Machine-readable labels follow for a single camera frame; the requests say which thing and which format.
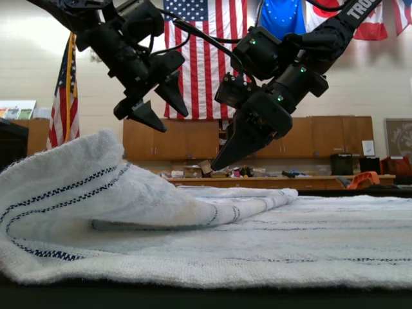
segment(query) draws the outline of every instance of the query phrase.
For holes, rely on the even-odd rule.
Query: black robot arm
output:
[[[88,47],[125,87],[126,98],[114,110],[121,120],[130,118],[159,131],[162,121],[142,98],[151,89],[181,115],[187,116],[178,87],[177,69],[185,59],[174,49],[151,53],[154,37],[164,32],[163,14],[175,17],[174,25],[189,35],[205,39],[232,59],[232,67],[243,74],[226,74],[215,100],[236,109],[227,129],[228,140],[212,164],[222,169],[266,147],[273,139],[284,137],[292,128],[291,114],[309,93],[320,97],[327,89],[324,74],[342,55],[361,22],[382,0],[348,0],[313,32],[289,33],[282,41],[262,27],[251,27],[238,40],[212,38],[177,15],[159,10],[149,0],[128,0],[118,8],[113,0],[28,0],[54,16],[77,35],[80,51]],[[315,0],[307,0],[323,8]],[[151,37],[149,48],[139,45]],[[237,43],[234,51],[219,42]],[[254,78],[270,80],[257,86]]]

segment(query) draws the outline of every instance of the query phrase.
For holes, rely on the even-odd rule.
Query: wooden counter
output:
[[[352,179],[354,176],[343,176]],[[379,176],[382,185],[393,185],[395,176]],[[206,185],[219,188],[255,188],[255,189],[284,189],[297,190],[339,190],[342,185],[336,180],[337,176],[313,176],[313,177],[256,177],[256,178],[181,178],[169,179],[175,186],[180,185]]]

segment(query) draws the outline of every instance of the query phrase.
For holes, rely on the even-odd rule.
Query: poster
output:
[[[412,119],[385,119],[389,156],[406,156],[412,162]]]
[[[36,101],[0,101],[0,118],[8,120],[29,120]]]

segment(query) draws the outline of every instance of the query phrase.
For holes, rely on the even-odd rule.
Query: paper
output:
[[[33,110],[33,119],[51,119],[52,111],[48,108],[35,108]]]
[[[375,156],[375,144],[372,140],[363,140],[362,147],[364,156]]]
[[[0,117],[8,120],[28,120],[36,101],[0,101]]]
[[[221,122],[221,128],[223,130],[226,130],[226,128],[229,126],[229,120],[222,120]]]

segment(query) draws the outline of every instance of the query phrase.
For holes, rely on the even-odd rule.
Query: american flag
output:
[[[164,0],[164,9],[212,37],[237,39],[247,34],[247,0]],[[179,45],[186,38],[187,34],[166,16],[166,48]],[[230,50],[235,47],[235,44],[224,45]],[[186,119],[232,118],[235,109],[214,100],[224,74],[234,74],[230,57],[193,35],[179,52],[186,59],[179,69],[179,88],[189,112]],[[165,117],[183,119],[168,104]]]
[[[54,93],[47,149],[60,146],[80,136],[75,41],[75,35],[71,33]]]

